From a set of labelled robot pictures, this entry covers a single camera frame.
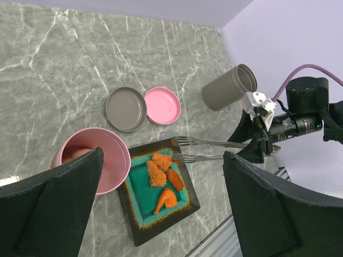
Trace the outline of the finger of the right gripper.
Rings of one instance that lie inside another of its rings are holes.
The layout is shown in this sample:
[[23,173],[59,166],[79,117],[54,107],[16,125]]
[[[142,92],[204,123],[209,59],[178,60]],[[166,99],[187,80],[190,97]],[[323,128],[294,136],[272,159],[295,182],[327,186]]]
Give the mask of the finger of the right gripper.
[[234,143],[244,143],[250,139],[251,141],[249,145],[258,146],[259,141],[256,138],[255,133],[259,132],[259,126],[257,125],[256,121],[261,120],[262,117],[260,113],[256,113],[255,115],[251,116],[243,110],[237,128],[227,141]]
[[237,155],[250,163],[263,164],[267,156],[266,140],[252,139]]

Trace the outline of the pink egg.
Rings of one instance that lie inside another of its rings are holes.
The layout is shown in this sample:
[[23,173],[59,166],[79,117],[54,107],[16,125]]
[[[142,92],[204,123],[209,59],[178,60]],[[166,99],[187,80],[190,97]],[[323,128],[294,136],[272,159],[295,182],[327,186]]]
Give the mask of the pink egg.
[[69,155],[67,155],[66,157],[62,158],[62,164],[68,163],[68,162],[74,160],[75,158],[78,158],[78,157],[80,157],[80,156],[90,152],[91,150],[92,150],[91,148],[75,149]]

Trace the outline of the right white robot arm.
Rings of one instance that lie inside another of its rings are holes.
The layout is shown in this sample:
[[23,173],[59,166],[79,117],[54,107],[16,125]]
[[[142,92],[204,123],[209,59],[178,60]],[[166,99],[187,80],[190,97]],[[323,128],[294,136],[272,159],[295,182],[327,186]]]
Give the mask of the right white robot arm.
[[228,139],[249,144],[238,155],[261,164],[277,142],[320,130],[324,141],[342,142],[342,102],[329,103],[329,82],[325,78],[300,77],[286,86],[288,106],[273,102],[263,93],[246,93],[242,117]]

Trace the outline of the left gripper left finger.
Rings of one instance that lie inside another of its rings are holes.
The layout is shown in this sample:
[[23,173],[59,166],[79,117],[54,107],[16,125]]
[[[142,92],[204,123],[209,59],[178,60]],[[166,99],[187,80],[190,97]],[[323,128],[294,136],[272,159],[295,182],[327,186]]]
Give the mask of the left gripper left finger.
[[1,187],[1,256],[78,256],[101,177],[100,147]]

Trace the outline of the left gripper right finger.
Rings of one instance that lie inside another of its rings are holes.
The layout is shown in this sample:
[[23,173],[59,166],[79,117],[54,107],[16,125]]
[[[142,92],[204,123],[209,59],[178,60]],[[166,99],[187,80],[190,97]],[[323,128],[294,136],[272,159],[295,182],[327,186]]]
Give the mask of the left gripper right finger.
[[342,256],[342,199],[232,153],[223,174],[243,256]]

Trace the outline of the brown fried nugget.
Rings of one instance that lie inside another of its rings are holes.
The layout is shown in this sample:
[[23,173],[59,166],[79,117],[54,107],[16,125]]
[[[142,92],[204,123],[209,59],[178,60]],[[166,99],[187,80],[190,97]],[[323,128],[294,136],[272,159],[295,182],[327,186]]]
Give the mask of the brown fried nugget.
[[177,191],[183,190],[184,188],[183,181],[175,170],[169,168],[166,171],[166,175],[167,175],[167,179],[169,180],[171,185],[175,188],[175,190]]

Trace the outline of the metal tongs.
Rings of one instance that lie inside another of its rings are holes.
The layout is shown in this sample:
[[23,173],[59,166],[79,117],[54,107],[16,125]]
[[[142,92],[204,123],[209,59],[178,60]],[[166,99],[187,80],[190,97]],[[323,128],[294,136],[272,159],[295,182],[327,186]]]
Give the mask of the metal tongs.
[[[186,146],[195,146],[195,145],[208,145],[214,147],[222,148],[236,148],[242,150],[248,145],[248,143],[234,143],[228,141],[218,141],[218,140],[205,140],[198,139],[194,137],[172,137],[171,144],[173,146],[186,147]],[[201,161],[212,161],[220,160],[221,155],[211,155],[211,156],[200,156],[200,155],[191,155],[191,154],[173,154],[172,162],[174,163],[195,163]]]

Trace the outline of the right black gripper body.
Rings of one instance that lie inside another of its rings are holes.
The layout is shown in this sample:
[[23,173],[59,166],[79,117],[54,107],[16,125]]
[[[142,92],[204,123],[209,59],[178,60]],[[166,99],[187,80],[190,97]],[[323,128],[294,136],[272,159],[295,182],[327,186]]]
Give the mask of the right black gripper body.
[[273,116],[273,113],[262,107],[255,107],[253,121],[259,129],[257,140],[261,142],[261,149],[265,156],[274,157],[281,149],[275,143],[286,141],[295,137],[295,122],[292,114],[286,108],[282,108],[284,114]]

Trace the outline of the orange chicken drumstick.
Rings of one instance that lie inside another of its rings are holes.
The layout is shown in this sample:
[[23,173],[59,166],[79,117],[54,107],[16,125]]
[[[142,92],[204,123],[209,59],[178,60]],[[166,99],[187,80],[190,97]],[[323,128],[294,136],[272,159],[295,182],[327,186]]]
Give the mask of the orange chicken drumstick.
[[157,215],[163,206],[169,209],[169,208],[176,207],[177,204],[178,204],[178,201],[177,201],[177,197],[174,191],[169,188],[165,188],[160,194],[160,197],[158,199],[158,202],[156,204],[156,208],[153,214]]

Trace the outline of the fried chicken piece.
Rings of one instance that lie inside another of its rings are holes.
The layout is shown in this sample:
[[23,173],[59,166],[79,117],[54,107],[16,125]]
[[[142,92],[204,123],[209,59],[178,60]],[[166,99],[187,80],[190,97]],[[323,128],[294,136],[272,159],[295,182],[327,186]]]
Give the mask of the fried chicken piece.
[[151,160],[146,162],[151,187],[163,187],[167,183],[166,174]]
[[170,155],[154,153],[152,161],[162,170],[167,171],[172,164],[172,158]]

